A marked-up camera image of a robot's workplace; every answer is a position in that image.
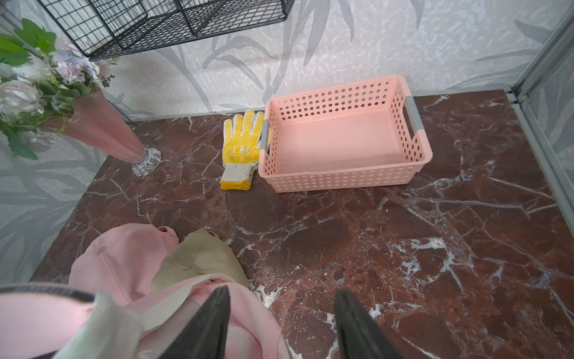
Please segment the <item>beige baseball cap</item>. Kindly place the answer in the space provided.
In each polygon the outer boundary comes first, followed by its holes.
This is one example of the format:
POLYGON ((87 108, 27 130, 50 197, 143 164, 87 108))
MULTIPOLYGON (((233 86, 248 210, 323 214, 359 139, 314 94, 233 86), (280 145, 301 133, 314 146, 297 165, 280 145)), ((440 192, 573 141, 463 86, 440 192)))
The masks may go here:
POLYGON ((154 293, 201 275, 226 275, 237 284, 249 287, 245 271, 232 249, 219 236, 200 229, 188 234, 162 260, 152 279, 151 291, 154 293))

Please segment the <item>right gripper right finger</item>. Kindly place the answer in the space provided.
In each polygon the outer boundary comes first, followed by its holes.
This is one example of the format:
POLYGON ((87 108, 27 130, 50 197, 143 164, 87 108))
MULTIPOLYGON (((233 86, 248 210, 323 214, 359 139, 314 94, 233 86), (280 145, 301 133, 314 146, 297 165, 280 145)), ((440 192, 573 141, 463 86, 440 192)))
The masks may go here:
POLYGON ((341 358, 404 358, 350 290, 337 290, 334 310, 341 358))

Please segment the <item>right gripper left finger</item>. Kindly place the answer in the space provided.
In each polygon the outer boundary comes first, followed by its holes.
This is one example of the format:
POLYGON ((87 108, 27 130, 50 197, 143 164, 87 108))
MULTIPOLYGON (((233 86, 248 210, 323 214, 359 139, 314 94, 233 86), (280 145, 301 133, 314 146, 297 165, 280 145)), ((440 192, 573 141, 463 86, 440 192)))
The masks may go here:
POLYGON ((224 358, 230 312, 229 289, 218 287, 159 359, 224 358))

